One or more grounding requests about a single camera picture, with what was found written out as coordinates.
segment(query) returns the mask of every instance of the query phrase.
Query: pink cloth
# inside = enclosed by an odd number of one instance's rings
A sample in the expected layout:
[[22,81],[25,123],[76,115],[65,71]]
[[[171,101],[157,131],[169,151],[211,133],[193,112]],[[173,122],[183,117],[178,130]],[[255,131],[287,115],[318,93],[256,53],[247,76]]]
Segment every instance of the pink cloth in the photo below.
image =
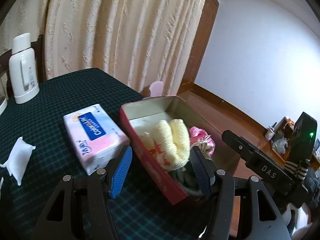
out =
[[208,135],[208,133],[205,130],[199,129],[198,127],[193,126],[190,128],[189,133],[190,133],[190,145],[198,141],[206,141],[208,145],[213,147],[213,150],[208,154],[210,156],[213,154],[216,144],[212,140],[211,136]]

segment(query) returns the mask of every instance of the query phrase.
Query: white sachet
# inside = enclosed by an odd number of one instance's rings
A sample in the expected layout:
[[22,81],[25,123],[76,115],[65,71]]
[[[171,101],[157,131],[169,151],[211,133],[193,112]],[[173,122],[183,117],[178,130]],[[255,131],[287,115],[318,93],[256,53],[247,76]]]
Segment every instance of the white sachet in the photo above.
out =
[[0,181],[0,199],[1,199],[1,189],[2,189],[2,184],[3,184],[3,177],[1,178],[1,181]]
[[21,185],[22,177],[35,148],[35,146],[23,141],[22,137],[19,137],[9,154],[8,160],[4,164],[0,163],[0,167],[7,168],[9,175],[14,176],[18,186]]

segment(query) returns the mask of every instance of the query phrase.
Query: blue label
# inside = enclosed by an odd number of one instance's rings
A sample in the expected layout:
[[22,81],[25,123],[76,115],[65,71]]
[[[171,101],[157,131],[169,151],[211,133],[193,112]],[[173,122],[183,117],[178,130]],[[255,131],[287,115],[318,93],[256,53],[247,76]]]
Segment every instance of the blue label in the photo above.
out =
[[78,119],[91,141],[106,134],[91,112],[82,114]]

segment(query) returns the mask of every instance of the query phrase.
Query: tissue pack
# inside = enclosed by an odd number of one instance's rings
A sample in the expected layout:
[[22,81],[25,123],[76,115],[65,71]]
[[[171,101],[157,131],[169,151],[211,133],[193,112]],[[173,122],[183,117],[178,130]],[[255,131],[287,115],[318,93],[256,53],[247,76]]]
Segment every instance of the tissue pack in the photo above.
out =
[[76,155],[88,175],[116,158],[130,140],[99,105],[63,116]]

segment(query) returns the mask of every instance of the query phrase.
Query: dark green tablecloth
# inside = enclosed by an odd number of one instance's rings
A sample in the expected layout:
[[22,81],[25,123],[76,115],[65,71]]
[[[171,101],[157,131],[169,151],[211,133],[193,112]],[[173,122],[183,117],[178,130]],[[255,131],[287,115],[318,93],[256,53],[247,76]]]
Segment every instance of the dark green tablecloth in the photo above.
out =
[[[21,239],[31,238],[39,214],[64,175],[85,176],[62,117],[100,104],[118,123],[120,106],[140,99],[142,95],[99,69],[81,70],[46,81],[40,84],[39,94],[22,105],[9,99],[0,116],[0,163],[7,160],[20,136],[36,146],[21,186],[8,176],[6,169],[0,168],[0,177],[4,177],[0,213]],[[109,204],[121,239],[197,239],[210,210],[203,206],[177,211],[135,156],[121,194],[109,200]],[[91,239],[87,215],[84,228],[87,239]]]

